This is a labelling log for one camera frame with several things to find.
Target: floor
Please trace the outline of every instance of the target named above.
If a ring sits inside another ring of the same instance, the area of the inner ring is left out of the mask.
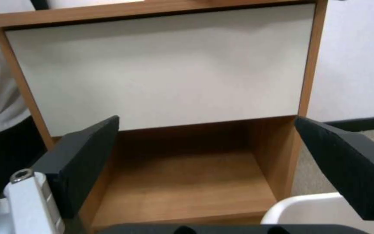
[[[362,132],[374,141],[374,130]],[[336,191],[319,170],[310,152],[304,146],[295,172],[292,195],[316,194]]]

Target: shelf compartment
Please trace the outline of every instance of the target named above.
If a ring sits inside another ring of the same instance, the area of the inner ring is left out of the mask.
[[[124,223],[255,220],[257,224],[277,199],[261,170],[274,168],[259,165],[266,161],[260,155],[265,150],[251,142],[269,142],[261,137],[266,134],[281,148],[283,141],[265,128],[269,123],[289,126],[292,120],[279,117],[120,132],[104,169],[108,176],[100,176],[104,185],[96,191],[98,204],[89,219],[90,229]],[[258,132],[258,137],[251,132]]]

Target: drawer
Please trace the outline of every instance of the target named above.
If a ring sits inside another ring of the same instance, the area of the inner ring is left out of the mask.
[[[296,115],[314,4],[7,31],[51,136]]]

